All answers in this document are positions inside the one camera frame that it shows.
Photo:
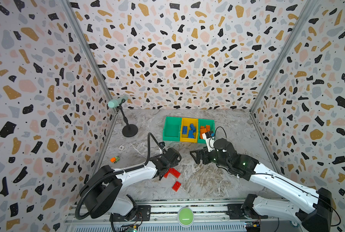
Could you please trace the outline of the orange lego brick top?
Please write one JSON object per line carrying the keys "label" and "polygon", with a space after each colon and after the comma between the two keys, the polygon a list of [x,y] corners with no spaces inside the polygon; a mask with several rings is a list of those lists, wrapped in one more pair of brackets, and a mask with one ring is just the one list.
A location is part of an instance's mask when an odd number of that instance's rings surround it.
{"label": "orange lego brick top", "polygon": [[200,127],[200,133],[206,133],[206,132],[207,132],[206,127],[201,126]]}

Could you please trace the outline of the blue lego brick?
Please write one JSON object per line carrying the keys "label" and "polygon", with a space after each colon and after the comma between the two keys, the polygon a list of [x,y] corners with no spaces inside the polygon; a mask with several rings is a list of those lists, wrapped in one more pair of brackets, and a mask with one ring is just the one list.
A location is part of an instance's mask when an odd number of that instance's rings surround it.
{"label": "blue lego brick", "polygon": [[192,130],[189,131],[188,133],[188,138],[191,138],[191,139],[194,139],[195,136],[194,136],[194,132]]}
{"label": "blue lego brick", "polygon": [[190,130],[191,130],[193,133],[195,133],[195,132],[197,131],[197,129],[196,129],[196,127],[194,126],[193,123],[191,123],[191,124],[189,125],[189,128],[190,128]]}

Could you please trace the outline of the blue lego brick slim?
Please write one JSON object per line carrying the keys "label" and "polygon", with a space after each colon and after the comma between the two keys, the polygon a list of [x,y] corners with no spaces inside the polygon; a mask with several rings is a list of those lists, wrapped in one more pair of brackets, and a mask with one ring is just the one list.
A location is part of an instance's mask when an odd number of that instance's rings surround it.
{"label": "blue lego brick slim", "polygon": [[183,126],[183,128],[181,130],[181,134],[182,134],[182,136],[187,136],[188,135],[188,128],[187,128],[187,126]]}

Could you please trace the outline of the blue lego brick top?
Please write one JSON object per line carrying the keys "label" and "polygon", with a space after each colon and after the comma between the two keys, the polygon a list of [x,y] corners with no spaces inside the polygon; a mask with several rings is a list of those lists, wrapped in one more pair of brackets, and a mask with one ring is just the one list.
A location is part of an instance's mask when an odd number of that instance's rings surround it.
{"label": "blue lego brick top", "polygon": [[191,130],[193,133],[195,133],[195,132],[197,131],[197,129],[196,129],[196,127],[194,126],[193,123],[191,123],[191,124],[189,125],[189,128],[190,128],[190,130]]}

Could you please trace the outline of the lone red lego brick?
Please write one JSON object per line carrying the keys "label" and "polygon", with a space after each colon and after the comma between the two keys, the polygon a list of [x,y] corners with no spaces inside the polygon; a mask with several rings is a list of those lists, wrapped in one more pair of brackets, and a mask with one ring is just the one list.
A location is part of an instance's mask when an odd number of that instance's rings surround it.
{"label": "lone red lego brick", "polygon": [[175,184],[173,185],[172,189],[175,191],[175,192],[178,192],[178,190],[180,189],[181,187],[181,183],[179,181],[176,181]]}

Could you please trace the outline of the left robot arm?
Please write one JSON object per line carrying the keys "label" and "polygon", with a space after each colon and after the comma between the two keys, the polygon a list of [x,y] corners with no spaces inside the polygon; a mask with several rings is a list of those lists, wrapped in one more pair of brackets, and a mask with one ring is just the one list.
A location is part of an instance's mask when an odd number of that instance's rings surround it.
{"label": "left robot arm", "polygon": [[99,218],[106,213],[133,220],[138,214],[136,201],[129,195],[122,196],[124,189],[138,182],[158,178],[161,180],[171,168],[179,164],[182,157],[174,148],[162,149],[162,153],[144,163],[122,169],[101,167],[80,190],[80,200],[75,209],[75,218]]}

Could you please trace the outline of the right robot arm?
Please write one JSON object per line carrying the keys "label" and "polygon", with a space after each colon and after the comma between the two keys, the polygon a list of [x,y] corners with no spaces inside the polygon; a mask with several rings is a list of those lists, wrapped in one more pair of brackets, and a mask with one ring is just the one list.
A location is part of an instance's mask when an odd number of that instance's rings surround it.
{"label": "right robot arm", "polygon": [[330,231],[333,207],[329,190],[316,190],[298,184],[257,159],[239,154],[232,143],[225,138],[216,139],[212,132],[205,133],[202,137],[206,142],[206,148],[190,152],[197,164],[214,163],[231,176],[262,185],[283,197],[281,201],[249,194],[240,212],[229,212],[230,216],[253,219],[277,217],[295,222],[309,232]]}

